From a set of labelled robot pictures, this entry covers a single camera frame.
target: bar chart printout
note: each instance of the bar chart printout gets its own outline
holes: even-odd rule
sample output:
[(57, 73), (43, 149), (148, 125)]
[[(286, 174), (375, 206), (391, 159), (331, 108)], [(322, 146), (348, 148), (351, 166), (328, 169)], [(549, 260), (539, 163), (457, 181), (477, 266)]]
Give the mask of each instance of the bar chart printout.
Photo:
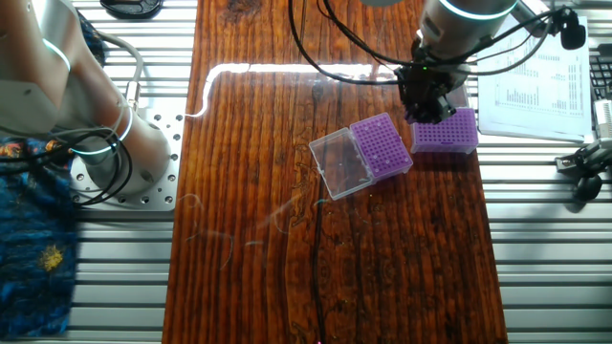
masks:
[[(586, 19), (580, 22), (586, 25)], [(516, 24), (506, 20), (500, 32)], [(506, 51), (527, 38), (518, 31), (479, 57)], [(505, 68), (519, 61), (537, 44), (526, 44), (508, 54), (478, 62), (479, 71)], [(478, 77), (479, 127), (483, 134), (583, 140), (590, 133), (588, 46), (566, 51), (560, 37), (549, 36), (527, 62), (504, 74)]]

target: black cable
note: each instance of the black cable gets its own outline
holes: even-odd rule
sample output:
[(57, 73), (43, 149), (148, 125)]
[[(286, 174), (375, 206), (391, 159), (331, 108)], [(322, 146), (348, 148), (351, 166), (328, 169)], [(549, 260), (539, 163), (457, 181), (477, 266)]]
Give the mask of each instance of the black cable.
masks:
[(14, 163), (14, 162), (25, 162), (25, 161), (36, 161), (40, 158), (50, 157), (60, 152), (67, 152), (69, 149), (75, 148), (82, 141), (89, 139), (91, 137), (100, 137), (99, 131), (92, 130), (91, 132), (81, 135), (74, 140), (70, 140), (67, 143), (59, 145), (57, 148), (54, 148), (50, 151), (45, 151), (39, 154), (34, 154), (28, 157), (19, 157), (19, 158), (4, 158), (0, 157), (0, 163)]
[[(134, 173), (134, 164), (132, 161), (132, 157), (130, 156), (130, 153), (127, 151), (127, 148), (125, 148), (123, 144), (120, 144), (120, 148), (123, 150), (123, 153), (125, 153), (125, 157), (127, 158), (127, 163), (128, 163), (127, 176), (125, 177), (125, 180), (123, 180), (123, 183), (121, 183), (121, 185), (119, 185), (119, 187), (115, 189), (115, 191), (109, 193), (108, 196), (102, 197), (99, 200), (94, 201), (96, 198), (101, 197), (103, 194), (108, 192), (113, 187), (116, 181), (116, 179), (113, 178), (113, 180), (104, 188), (104, 190), (100, 191), (100, 193), (96, 197), (94, 197), (93, 199), (87, 202), (83, 202), (82, 204), (77, 204), (77, 206), (94, 205), (94, 204), (100, 204), (100, 203), (106, 202), (110, 200), (111, 198), (117, 196), (125, 188), (125, 186), (130, 182), (130, 179), (132, 178), (132, 174)], [(120, 166), (119, 154), (116, 155), (116, 159), (117, 159), (117, 165), (116, 165), (115, 172), (116, 172), (116, 176), (118, 177), (119, 172), (117, 171), (119, 170), (119, 168), (117, 166)]]
[(567, 8), (563, 7), (561, 9), (559, 9), (559, 10), (545, 11), (545, 12), (543, 12), (543, 13), (541, 13), (541, 14), (533, 17), (533, 18), (530, 18), (530, 19), (528, 19), (528, 20), (526, 20), (526, 21), (524, 21), (522, 23), (519, 23), (519, 24), (513, 26), (511, 29), (508, 29), (507, 31), (501, 33), (496, 38), (494, 38), (494, 39), (492, 39), (490, 41), (487, 41), (486, 43), (483, 43), (483, 44), (480, 44), (480, 45), (474, 47), (472, 50), (468, 51), (465, 54), (461, 54), (459, 56), (455, 56), (453, 58), (449, 58), (449, 59), (446, 59), (446, 60), (438, 60), (438, 61), (436, 61), (434, 63), (427, 63), (427, 66), (428, 67), (438, 67), (438, 66), (442, 66), (442, 65), (461, 64), (466, 59), (468, 59), (468, 57), (470, 57), (470, 56), (472, 56), (474, 54), (478, 54), (478, 53), (482, 52), (483, 50), (493, 46), (495, 43), (501, 41), (502, 39), (505, 39), (509, 35), (511, 35), (511, 34), (517, 32), (517, 31), (523, 29), (524, 27), (528, 26), (529, 24), (531, 24), (531, 23), (533, 23), (533, 22), (535, 22), (537, 20), (543, 19), (543, 18), (551, 17), (551, 16), (557, 14), (558, 12), (565, 11), (565, 9), (567, 9)]
[(521, 42), (519, 45), (517, 45), (517, 46), (515, 46), (515, 47), (513, 47), (513, 48), (509, 48), (509, 49), (507, 49), (507, 50), (505, 50), (505, 51), (503, 51), (503, 52), (499, 52), (499, 53), (495, 53), (495, 54), (490, 54), (490, 55), (488, 55), (488, 56), (484, 56), (484, 57), (477, 58), (477, 59), (475, 59), (475, 60), (471, 61), (470, 63), (480, 62), (480, 61), (486, 60), (486, 59), (488, 59), (488, 58), (492, 58), (492, 57), (500, 56), (501, 54), (507, 54), (507, 53), (509, 53), (509, 52), (513, 52), (513, 51), (515, 51), (516, 49), (518, 49), (518, 48), (520, 48), (520, 47), (524, 46), (524, 45), (525, 45), (525, 43), (527, 43), (527, 42), (529, 41), (529, 39), (530, 39), (531, 37), (533, 37), (533, 36), (534, 36), (534, 34), (531, 32), (531, 33), (530, 33), (530, 34), (527, 36), (527, 38), (525, 38), (525, 40), (524, 40), (524, 41), (522, 41), (522, 42)]
[(371, 54), (373, 57), (377, 57), (381, 60), (385, 60), (387, 62), (391, 62), (391, 63), (396, 63), (396, 64), (400, 64), (403, 66), (414, 66), (414, 67), (438, 67), (438, 66), (443, 66), (443, 65), (456, 65), (456, 64), (461, 64), (463, 62), (465, 62), (466, 59), (468, 59), (468, 57), (480, 53), (483, 50), (489, 48), (490, 46), (492, 46), (493, 44), (501, 41), (502, 39), (508, 37), (509, 35), (511, 35), (514, 32), (517, 32), (518, 30), (526, 27), (527, 25), (536, 22), (537, 20), (540, 20), (542, 18), (546, 18), (546, 17), (550, 17), (556, 13), (560, 13), (561, 11), (565, 11), (566, 9), (568, 9), (567, 7), (563, 7), (559, 10), (550, 10), (550, 11), (545, 11), (533, 18), (530, 18), (522, 23), (519, 23), (517, 25), (515, 25), (514, 27), (512, 27), (511, 29), (508, 29), (506, 32), (498, 35), (496, 38), (480, 44), (476, 47), (474, 47), (472, 50), (470, 50), (469, 52), (465, 53), (465, 54), (461, 54), (459, 56), (455, 56), (453, 58), (450, 59), (446, 59), (446, 60), (442, 60), (442, 59), (438, 59), (435, 62), (427, 62), (427, 63), (415, 63), (415, 62), (406, 62), (406, 61), (402, 61), (396, 58), (392, 58), (389, 56), (385, 56), (383, 54), (379, 54), (378, 52), (372, 50), (367, 44), (365, 44), (365, 42), (359, 38), (354, 32), (352, 32), (350, 29), (348, 29), (341, 21), (339, 21), (339, 19), (336, 17), (336, 14), (334, 13), (334, 10), (332, 9), (331, 5), (329, 4), (329, 0), (322, 0), (323, 4), (325, 5), (325, 9), (327, 10), (327, 13), (322, 13), (322, 9), (320, 8), (320, 5), (318, 4), (317, 1), (317, 6), (319, 7), (319, 11), (321, 11), (321, 13), (326, 16), (328, 19), (330, 19), (332, 22), (334, 22), (334, 24), (336, 24), (336, 26), (339, 28), (339, 30), (344, 33), (344, 35), (347, 36), (347, 38), (349, 38), (353, 43), (355, 43), (358, 47), (362, 48), (364, 51), (366, 51), (367, 53)]
[[(65, 145), (61, 145), (57, 148), (54, 148), (50, 151), (46, 151), (43, 153), (39, 153), (39, 154), (34, 154), (34, 155), (29, 155), (27, 157), (19, 157), (19, 158), (1, 158), (0, 159), (0, 164), (2, 163), (17, 163), (17, 162), (36, 162), (37, 166), (45, 166), (49, 163), (52, 163), (55, 158), (57, 157), (61, 157), (61, 156), (67, 156), (69, 154), (69, 151), (71, 148), (75, 147), (76, 145), (78, 145), (79, 143), (81, 143), (83, 140), (89, 139), (91, 137), (100, 137), (100, 138), (105, 138), (105, 136), (99, 132), (99, 131), (92, 131), (90, 133), (87, 133), (85, 135), (81, 135), (78, 138), (71, 140), (69, 143), (65, 144)], [(33, 169), (33, 167), (31, 165), (28, 165), (26, 167), (22, 167), (22, 168), (17, 168), (17, 169), (7, 169), (7, 170), (2, 170), (0, 171), (0, 176), (10, 176), (10, 175), (14, 175), (14, 174), (20, 174), (20, 173), (25, 173), (25, 172), (30, 172)]]
[[(111, 145), (111, 152), (114, 154), (116, 153), (115, 150), (118, 149), (117, 147), (115, 147), (114, 145)], [(111, 182), (108, 183), (108, 185), (106, 185), (106, 187), (104, 187), (103, 189), (100, 190), (100, 192), (98, 193), (98, 195), (96, 195), (94, 198), (83, 202), (83, 203), (77, 203), (74, 202), (75, 206), (77, 207), (81, 207), (81, 206), (86, 206), (86, 205), (93, 205), (93, 204), (98, 204), (102, 201), (99, 201), (102, 199), (102, 197), (108, 192), (110, 191), (111, 188), (113, 188), (113, 186), (115, 185), (115, 183), (117, 182), (117, 180), (119, 179), (119, 175), (121, 172), (121, 161), (120, 161), (120, 157), (119, 157), (119, 153), (118, 154), (114, 154), (114, 158), (115, 158), (115, 171), (113, 173), (113, 177), (111, 178)]]
[[(374, 59), (377, 60), (377, 62), (381, 63), (382, 65), (384, 65), (383, 62), (380, 61), (380, 59), (386, 60), (388, 62), (393, 62), (393, 63), (397, 63), (400, 65), (410, 65), (410, 66), (423, 66), (423, 67), (431, 67), (431, 68), (435, 68), (438, 66), (444, 66), (444, 65), (458, 65), (458, 64), (462, 64), (465, 62), (465, 60), (472, 56), (473, 54), (477, 54), (487, 48), (489, 48), (490, 46), (492, 46), (493, 44), (499, 42), (500, 40), (508, 37), (509, 35), (511, 35), (512, 33), (524, 28), (525, 26), (531, 24), (532, 22), (535, 22), (536, 20), (540, 20), (542, 18), (548, 18), (551, 16), (554, 16), (557, 13), (561, 13), (562, 11), (565, 11), (566, 9), (568, 9), (567, 7), (563, 7), (559, 10), (555, 10), (555, 11), (546, 11), (544, 13), (541, 13), (537, 16), (535, 16), (534, 18), (531, 18), (529, 20), (526, 20), (514, 27), (512, 27), (511, 29), (507, 30), (506, 32), (500, 34), (499, 36), (497, 36), (495, 39), (492, 39), (486, 43), (480, 44), (479, 46), (475, 47), (474, 49), (472, 49), (471, 51), (462, 54), (460, 56), (451, 58), (451, 59), (447, 59), (447, 60), (437, 60), (435, 62), (428, 62), (427, 64), (422, 64), (422, 63), (404, 63), (404, 61), (400, 61), (400, 60), (396, 60), (393, 58), (389, 58), (388, 56), (384, 56), (382, 54), (378, 54), (377, 52), (373, 51), (371, 48), (369, 48), (367, 46), (367, 44), (365, 44), (365, 42), (359, 38), (354, 32), (350, 31), (343, 23), (341, 23), (338, 18), (336, 17), (336, 15), (334, 14), (334, 11), (332, 10), (329, 1), (328, 0), (322, 0), (323, 4), (325, 4), (325, 8), (327, 10), (327, 13), (325, 13), (322, 8), (320, 7), (320, 4), (317, 0), (317, 7), (318, 10), (321, 12), (321, 14), (323, 16), (325, 16), (326, 18), (328, 18), (329, 20), (333, 21), (336, 26), (340, 29), (340, 31), (342, 33), (344, 33), (344, 35), (346, 35), (353, 43), (355, 43), (356, 45), (358, 45), (360, 48), (362, 48), (363, 50), (365, 50), (367, 53), (369, 53)], [(315, 69), (317, 69), (317, 71), (319, 71), (320, 73), (322, 73), (323, 75), (326, 75), (334, 80), (337, 81), (342, 81), (342, 82), (346, 82), (346, 83), (351, 83), (351, 84), (356, 84), (356, 85), (404, 85), (410, 82), (415, 82), (415, 81), (408, 81), (408, 80), (403, 80), (401, 78), (401, 73), (397, 73), (395, 72), (395, 75), (398, 77), (398, 80), (387, 80), (387, 81), (373, 81), (373, 80), (354, 80), (354, 79), (350, 79), (350, 78), (346, 78), (340, 75), (334, 75), (331, 73), (328, 73), (327, 71), (323, 70), (309, 55), (308, 53), (306, 53), (306, 50), (304, 49), (301, 40), (299, 38), (299, 35), (297, 33), (297, 29), (295, 27), (295, 17), (294, 17), (294, 8), (293, 8), (293, 0), (289, 0), (289, 23), (291, 26), (291, 31), (292, 31), (292, 36), (294, 38), (295, 44), (297, 45), (297, 48), (299, 49), (300, 53), (302, 54), (302, 56), (304, 56), (304, 58), (308, 61), (308, 63), (310, 63), (313, 67), (315, 67)]]
[(372, 48), (370, 48), (364, 41), (363, 39), (359, 38), (354, 32), (352, 32), (350, 29), (348, 29), (346, 27), (346, 25), (344, 25), (337, 17), (336, 14), (334, 13), (334, 10), (332, 9), (332, 6), (329, 4), (329, 0), (323, 0), (323, 5), (325, 5), (325, 9), (327, 10), (327, 14), (330, 17), (330, 20), (332, 22), (334, 22), (334, 24), (336, 24), (336, 26), (338, 27), (338, 29), (344, 33), (344, 35), (350, 39), (353, 43), (355, 43), (358, 47), (360, 47), (362, 50), (364, 50), (365, 52), (367, 52), (368, 54), (371, 54), (372, 56), (375, 56), (381, 60), (390, 62), (390, 63), (395, 63), (395, 64), (399, 64), (402, 66), (413, 66), (413, 67), (425, 67), (425, 64), (423, 63), (416, 63), (416, 62), (407, 62), (407, 61), (403, 61), (401, 59), (397, 59), (397, 58), (393, 58), (393, 57), (389, 57), (383, 54), (380, 54), (378, 52), (376, 52), (375, 50), (373, 50)]
[(332, 73), (329, 73), (325, 70), (323, 70), (306, 52), (306, 50), (304, 49), (304, 46), (302, 45), (301, 40), (299, 39), (299, 34), (297, 33), (297, 28), (295, 27), (295, 17), (294, 17), (294, 0), (288, 0), (289, 2), (289, 6), (288, 11), (289, 11), (289, 25), (291, 27), (291, 34), (294, 38), (295, 44), (297, 45), (297, 48), (299, 49), (299, 52), (302, 54), (302, 56), (304, 56), (304, 58), (306, 59), (306, 61), (308, 61), (308, 63), (310, 63), (311, 66), (315, 67), (315, 69), (327, 76), (330, 77), (334, 80), (337, 81), (342, 81), (342, 82), (346, 82), (346, 83), (350, 83), (350, 84), (354, 84), (354, 85), (370, 85), (370, 86), (377, 86), (377, 85), (399, 85), (399, 84), (406, 84), (409, 83), (409, 81), (403, 81), (403, 80), (387, 80), (387, 81), (375, 81), (375, 80), (354, 80), (354, 79), (350, 79), (347, 77), (343, 77), (340, 75), (335, 75)]

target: clear plastic lid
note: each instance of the clear plastic lid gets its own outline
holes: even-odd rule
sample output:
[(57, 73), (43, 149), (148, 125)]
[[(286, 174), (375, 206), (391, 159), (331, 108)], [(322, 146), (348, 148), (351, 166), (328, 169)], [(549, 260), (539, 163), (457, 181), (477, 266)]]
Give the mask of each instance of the clear plastic lid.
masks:
[(310, 142), (310, 149), (332, 200), (373, 183), (373, 177), (361, 159), (359, 148), (348, 128)]

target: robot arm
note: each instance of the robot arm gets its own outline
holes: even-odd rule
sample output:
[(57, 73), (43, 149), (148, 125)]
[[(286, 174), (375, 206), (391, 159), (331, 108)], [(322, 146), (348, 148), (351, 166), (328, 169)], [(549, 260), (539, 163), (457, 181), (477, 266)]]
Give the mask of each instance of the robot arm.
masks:
[[(70, 0), (0, 0), (0, 137), (62, 131), (74, 140), (110, 129), (131, 157), (119, 153), (120, 160), (133, 161), (135, 177), (122, 189), (130, 194), (158, 180), (169, 162), (164, 134), (135, 110), (90, 53)], [(106, 159), (106, 140), (91, 137), (71, 148), (100, 188), (110, 184), (116, 163)], [(122, 176), (129, 170), (120, 164)]]
[(446, 95), (465, 82), (469, 68), (463, 63), (474, 49), (487, 47), (510, 14), (520, 23), (529, 22), (526, 29), (533, 36), (561, 32), (566, 49), (584, 44), (585, 29), (574, 12), (539, 19), (546, 11), (539, 0), (427, 0), (412, 48), (414, 61), (453, 62), (439, 69), (403, 66), (398, 71), (408, 81), (400, 85), (408, 122), (437, 123), (454, 114)]

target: transparent box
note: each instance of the transparent box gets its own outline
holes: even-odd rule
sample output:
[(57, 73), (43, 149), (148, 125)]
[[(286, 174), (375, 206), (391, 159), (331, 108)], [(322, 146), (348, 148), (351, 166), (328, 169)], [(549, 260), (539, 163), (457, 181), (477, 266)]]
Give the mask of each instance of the transparent box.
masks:
[(342, 128), (310, 143), (332, 200), (357, 192), (383, 179), (407, 173), (408, 152), (388, 114)]

